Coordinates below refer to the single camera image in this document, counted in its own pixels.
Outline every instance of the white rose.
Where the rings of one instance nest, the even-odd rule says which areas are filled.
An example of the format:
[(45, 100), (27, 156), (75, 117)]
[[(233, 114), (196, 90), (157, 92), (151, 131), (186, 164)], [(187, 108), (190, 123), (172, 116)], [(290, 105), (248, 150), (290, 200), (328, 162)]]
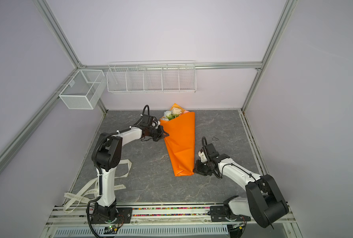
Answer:
[(180, 115), (180, 114), (182, 114), (182, 109), (173, 107), (171, 109), (171, 113), (174, 114), (174, 115)]
[(163, 113), (163, 117), (166, 117), (167, 119), (171, 120), (173, 119), (173, 116), (171, 114), (171, 111), (166, 111)]

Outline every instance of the wire basket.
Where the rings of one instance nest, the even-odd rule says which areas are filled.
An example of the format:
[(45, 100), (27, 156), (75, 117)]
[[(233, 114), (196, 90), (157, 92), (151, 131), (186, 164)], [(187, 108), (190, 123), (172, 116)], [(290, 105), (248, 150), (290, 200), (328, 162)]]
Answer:
[(93, 109), (106, 88), (102, 70), (80, 69), (59, 97), (69, 109)]
[(195, 62), (174, 64), (109, 63), (107, 90), (111, 93), (195, 92)]

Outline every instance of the light purple wall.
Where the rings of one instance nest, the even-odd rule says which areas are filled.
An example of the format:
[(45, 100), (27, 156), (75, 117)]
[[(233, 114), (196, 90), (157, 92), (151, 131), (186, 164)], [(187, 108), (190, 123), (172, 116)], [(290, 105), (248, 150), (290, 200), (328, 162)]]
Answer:
[(0, 0), (0, 151), (72, 70), (31, 0)]
[(131, 93), (112, 94), (107, 90), (102, 100), (109, 110), (167, 109), (174, 103), (184, 108), (241, 108), (256, 76), (255, 69), (196, 70), (195, 93)]
[(102, 113), (59, 101), (0, 175), (0, 237), (37, 238), (62, 205)]
[[(73, 70), (30, 0), (0, 0), (0, 151)], [(0, 175), (0, 237), (39, 237), (101, 120), (59, 101)]]
[(83, 64), (261, 61), (286, 0), (48, 0)]
[(246, 114), (303, 237), (353, 237), (353, 1), (298, 2)]

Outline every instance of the metal vent grille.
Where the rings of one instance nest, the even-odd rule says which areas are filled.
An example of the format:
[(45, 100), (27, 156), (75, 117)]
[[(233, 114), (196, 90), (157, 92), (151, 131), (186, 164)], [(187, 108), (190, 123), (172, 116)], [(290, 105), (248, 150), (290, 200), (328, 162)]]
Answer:
[(195, 92), (195, 63), (109, 64), (106, 74), (111, 93)]
[[(95, 231), (100, 236), (189, 236), (189, 235), (227, 235), (226, 225), (186, 225), (186, 226), (123, 226), (117, 235), (103, 234), (104, 227)], [(54, 237), (92, 237), (89, 227), (61, 227), (56, 230)]]

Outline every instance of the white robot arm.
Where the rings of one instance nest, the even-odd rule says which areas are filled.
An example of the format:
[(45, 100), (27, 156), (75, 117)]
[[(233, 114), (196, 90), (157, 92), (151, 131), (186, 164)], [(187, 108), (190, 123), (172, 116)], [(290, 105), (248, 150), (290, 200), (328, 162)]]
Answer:
[[(153, 141), (169, 136), (158, 119), (150, 116), (149, 113), (149, 106), (146, 105), (141, 118), (133, 126), (110, 134), (102, 133), (98, 138), (92, 153), (92, 161), (97, 170), (99, 194), (97, 198), (87, 203), (88, 224), (96, 237), (99, 236), (95, 234), (91, 224), (117, 223), (117, 217), (120, 216), (116, 209), (114, 174), (121, 160), (122, 146), (133, 140), (145, 138), (145, 136), (151, 137)], [(95, 204), (91, 220), (89, 207), (92, 202)]]
[(204, 176), (214, 174), (219, 179), (225, 175), (247, 192), (247, 199), (233, 196), (224, 201), (224, 207), (218, 209), (219, 214), (211, 207), (212, 218), (219, 215), (220, 218), (235, 221), (239, 216), (252, 216), (257, 224), (266, 228), (289, 212), (272, 176), (253, 173), (228, 155), (219, 154), (213, 144), (207, 144), (205, 137), (202, 138), (202, 145), (194, 172)]

